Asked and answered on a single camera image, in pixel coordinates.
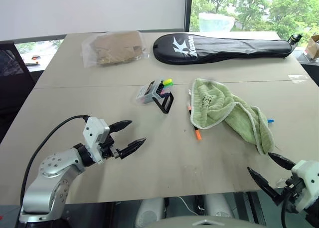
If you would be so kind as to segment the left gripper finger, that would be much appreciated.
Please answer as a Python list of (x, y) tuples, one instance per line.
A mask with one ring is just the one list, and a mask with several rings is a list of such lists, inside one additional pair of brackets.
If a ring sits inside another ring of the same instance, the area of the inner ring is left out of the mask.
[(132, 123), (131, 120), (122, 120), (109, 125), (109, 133), (114, 133), (123, 130)]
[(127, 145), (126, 148), (119, 151), (119, 157), (124, 159), (125, 157), (129, 156), (130, 154), (134, 153), (143, 143), (146, 141), (146, 138), (137, 139), (130, 144)]

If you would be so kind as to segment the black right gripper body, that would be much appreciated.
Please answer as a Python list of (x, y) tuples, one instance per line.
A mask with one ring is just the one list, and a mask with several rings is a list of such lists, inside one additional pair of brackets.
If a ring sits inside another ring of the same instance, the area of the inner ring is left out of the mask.
[(300, 212), (297, 210), (297, 204), (299, 203), (302, 191), (305, 188), (305, 183), (301, 178), (296, 177), (290, 177), (285, 183), (286, 186), (282, 192), (282, 212), (297, 214)]

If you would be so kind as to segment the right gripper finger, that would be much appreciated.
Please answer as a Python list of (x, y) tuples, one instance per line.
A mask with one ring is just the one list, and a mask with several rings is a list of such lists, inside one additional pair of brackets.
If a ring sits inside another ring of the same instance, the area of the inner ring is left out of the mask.
[(296, 165), (293, 161), (289, 160), (288, 158), (277, 154), (269, 152), (268, 156), (280, 167), (284, 168), (285, 170), (291, 171), (292, 168)]
[(247, 167), (247, 170), (258, 187), (263, 190), (276, 205), (279, 205), (283, 201), (282, 195), (277, 193), (276, 190), (269, 185), (269, 182), (262, 175), (260, 175), (258, 172), (254, 171), (250, 167)]

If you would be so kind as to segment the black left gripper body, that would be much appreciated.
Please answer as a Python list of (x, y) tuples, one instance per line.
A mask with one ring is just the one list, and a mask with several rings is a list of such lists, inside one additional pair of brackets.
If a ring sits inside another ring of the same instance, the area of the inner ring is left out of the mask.
[(99, 143), (100, 146), (100, 152), (103, 159), (109, 159), (111, 157), (113, 158), (119, 158), (119, 150), (114, 148), (114, 139), (109, 134), (105, 141), (102, 143)]

